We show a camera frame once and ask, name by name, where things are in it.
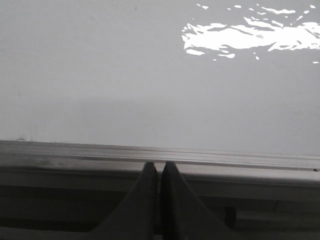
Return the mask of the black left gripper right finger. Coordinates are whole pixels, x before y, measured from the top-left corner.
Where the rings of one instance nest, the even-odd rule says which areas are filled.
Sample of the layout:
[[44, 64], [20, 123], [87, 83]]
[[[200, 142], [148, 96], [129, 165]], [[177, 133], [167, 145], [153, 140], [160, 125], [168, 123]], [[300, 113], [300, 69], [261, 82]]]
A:
[[162, 171], [160, 218], [164, 240], [241, 240], [194, 194], [174, 162]]

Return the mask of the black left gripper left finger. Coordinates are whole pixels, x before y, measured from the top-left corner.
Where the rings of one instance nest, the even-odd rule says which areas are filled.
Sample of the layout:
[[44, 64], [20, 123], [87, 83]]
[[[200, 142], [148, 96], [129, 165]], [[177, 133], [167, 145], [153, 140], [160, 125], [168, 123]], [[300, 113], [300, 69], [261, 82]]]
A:
[[154, 163], [144, 164], [134, 187], [86, 240], [151, 240], [154, 236], [158, 173]]

